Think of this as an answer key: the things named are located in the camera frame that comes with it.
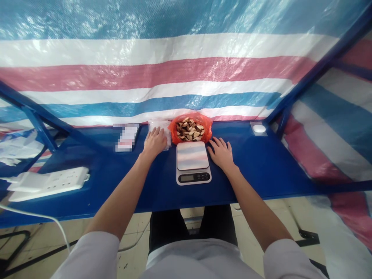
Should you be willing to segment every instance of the hand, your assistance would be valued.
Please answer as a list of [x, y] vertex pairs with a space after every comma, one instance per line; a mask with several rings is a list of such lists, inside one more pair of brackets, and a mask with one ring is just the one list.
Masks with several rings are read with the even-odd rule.
[[226, 172], [229, 168], [235, 166], [231, 144], [229, 142], [226, 144], [222, 138], [213, 137], [213, 139], [214, 141], [210, 140], [209, 142], [214, 148], [214, 153], [209, 146], [207, 147], [210, 157], [217, 166]]
[[167, 138], [164, 136], [164, 129], [154, 128], [149, 132], [145, 140], [145, 146], [142, 154], [147, 159], [154, 161], [156, 156], [167, 146]]

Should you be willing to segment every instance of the leg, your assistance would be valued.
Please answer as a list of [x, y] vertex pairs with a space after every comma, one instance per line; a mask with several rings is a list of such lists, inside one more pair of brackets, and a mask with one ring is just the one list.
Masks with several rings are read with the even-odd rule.
[[188, 239], [189, 232], [179, 209], [153, 212], [150, 218], [150, 253], [166, 244]]
[[205, 207], [201, 223], [201, 238], [217, 238], [238, 246], [230, 205]]

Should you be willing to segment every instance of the nut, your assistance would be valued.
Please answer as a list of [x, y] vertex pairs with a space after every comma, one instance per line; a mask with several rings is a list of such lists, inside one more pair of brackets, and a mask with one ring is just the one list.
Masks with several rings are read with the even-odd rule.
[[203, 125], [198, 125], [194, 119], [186, 117], [176, 125], [177, 137], [182, 141], [201, 141], [205, 133]]

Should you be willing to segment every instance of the forearm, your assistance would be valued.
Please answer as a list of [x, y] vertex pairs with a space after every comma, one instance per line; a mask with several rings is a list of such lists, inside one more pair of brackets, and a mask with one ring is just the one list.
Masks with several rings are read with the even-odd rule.
[[132, 218], [153, 159], [140, 154], [133, 167], [96, 213], [84, 234], [105, 231], [119, 239]]
[[245, 219], [263, 251], [279, 239], [292, 239], [283, 223], [247, 182], [237, 166], [229, 167], [225, 173]]

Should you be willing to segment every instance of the blurred package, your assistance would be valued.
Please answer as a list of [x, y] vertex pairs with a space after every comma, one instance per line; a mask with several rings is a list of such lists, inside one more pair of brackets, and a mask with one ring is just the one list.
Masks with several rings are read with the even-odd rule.
[[34, 158], [44, 147], [37, 136], [35, 129], [6, 134], [0, 141], [0, 162], [15, 166], [21, 159]]
[[115, 124], [114, 126], [121, 126], [122, 131], [115, 146], [116, 152], [132, 151], [136, 143], [136, 136], [140, 124]]
[[148, 121], [149, 132], [158, 127], [160, 127], [160, 129], [164, 129], [164, 136], [167, 138], [167, 146], [164, 148], [163, 151], [167, 151], [172, 145], [172, 136], [170, 133], [171, 131], [168, 130], [168, 126], [170, 123], [171, 122], [166, 119], [151, 119]]

